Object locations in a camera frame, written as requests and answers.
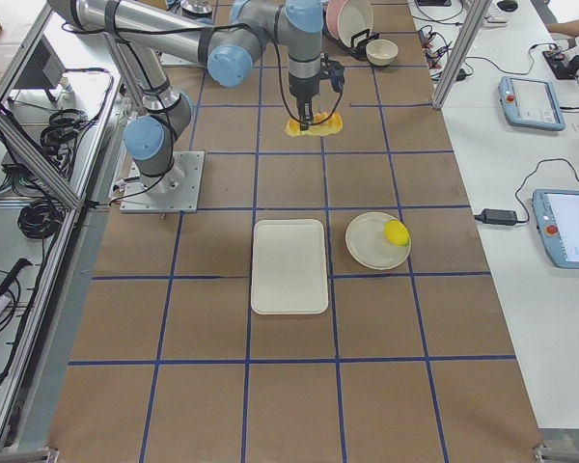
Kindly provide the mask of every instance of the bowl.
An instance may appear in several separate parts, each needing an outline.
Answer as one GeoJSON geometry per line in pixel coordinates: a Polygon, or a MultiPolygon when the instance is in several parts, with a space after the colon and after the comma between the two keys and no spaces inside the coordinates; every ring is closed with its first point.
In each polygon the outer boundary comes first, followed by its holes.
{"type": "Polygon", "coordinates": [[[390,243],[384,235],[384,225],[399,220],[384,212],[366,212],[355,217],[345,231],[345,245],[353,258],[374,270],[388,270],[405,262],[411,250],[411,238],[406,246],[390,243]]]}
{"type": "Polygon", "coordinates": [[[339,38],[339,29],[337,22],[339,21],[339,13],[348,0],[330,0],[326,7],[326,27],[328,32],[335,39],[339,38]]]}
{"type": "Polygon", "coordinates": [[[367,0],[347,0],[341,6],[337,20],[339,39],[345,46],[352,46],[351,38],[369,29],[373,31],[373,8],[367,0]]]}
{"type": "Polygon", "coordinates": [[[376,66],[390,65],[399,54],[399,48],[395,43],[385,39],[370,41],[367,43],[365,51],[367,51],[369,62],[376,66]]]}

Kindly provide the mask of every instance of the touchscreen display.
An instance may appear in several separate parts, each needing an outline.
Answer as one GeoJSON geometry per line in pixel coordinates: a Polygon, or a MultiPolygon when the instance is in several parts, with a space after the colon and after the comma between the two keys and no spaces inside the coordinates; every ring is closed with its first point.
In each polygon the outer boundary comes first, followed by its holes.
{"type": "Polygon", "coordinates": [[[558,225],[565,258],[579,262],[579,195],[547,193],[546,196],[558,225]]]}
{"type": "Polygon", "coordinates": [[[510,82],[521,120],[541,123],[558,121],[547,84],[519,79],[511,79],[510,82]]]}

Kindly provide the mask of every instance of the yellow sponge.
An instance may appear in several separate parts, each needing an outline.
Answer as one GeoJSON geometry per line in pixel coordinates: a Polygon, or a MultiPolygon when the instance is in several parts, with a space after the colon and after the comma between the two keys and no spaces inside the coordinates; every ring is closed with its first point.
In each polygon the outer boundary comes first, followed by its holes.
{"type": "MultiPolygon", "coordinates": [[[[328,113],[317,113],[314,115],[314,123],[323,121],[328,117],[328,113]]],[[[301,137],[303,135],[312,135],[314,137],[325,137],[326,135],[333,135],[341,132],[344,128],[344,122],[339,113],[333,113],[328,121],[318,125],[311,125],[308,130],[300,130],[300,123],[294,119],[290,119],[286,125],[286,133],[290,137],[301,137]]]]}

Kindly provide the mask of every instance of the metal mounting plate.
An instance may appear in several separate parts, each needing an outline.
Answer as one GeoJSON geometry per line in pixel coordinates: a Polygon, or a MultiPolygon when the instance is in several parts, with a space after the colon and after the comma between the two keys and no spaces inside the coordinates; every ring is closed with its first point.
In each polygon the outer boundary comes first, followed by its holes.
{"type": "MultiPolygon", "coordinates": [[[[158,213],[158,212],[195,212],[200,197],[202,169],[204,168],[203,151],[175,151],[175,162],[186,172],[181,186],[166,195],[151,196],[147,193],[121,200],[120,211],[124,213],[158,213]]],[[[133,163],[131,177],[139,176],[139,170],[133,163]]],[[[124,195],[140,193],[144,187],[139,182],[129,183],[124,195]]]]}

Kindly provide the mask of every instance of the black power brick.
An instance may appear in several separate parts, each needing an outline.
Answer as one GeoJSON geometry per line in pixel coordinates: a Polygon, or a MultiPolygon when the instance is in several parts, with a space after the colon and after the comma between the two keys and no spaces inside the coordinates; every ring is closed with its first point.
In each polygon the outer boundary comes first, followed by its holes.
{"type": "Polygon", "coordinates": [[[483,209],[480,214],[474,216],[479,222],[491,225],[513,226],[520,223],[514,210],[483,209]]]}
{"type": "Polygon", "coordinates": [[[460,82],[461,80],[465,80],[465,78],[468,76],[469,74],[465,71],[464,68],[461,68],[459,70],[459,73],[456,75],[456,81],[460,82]]]}

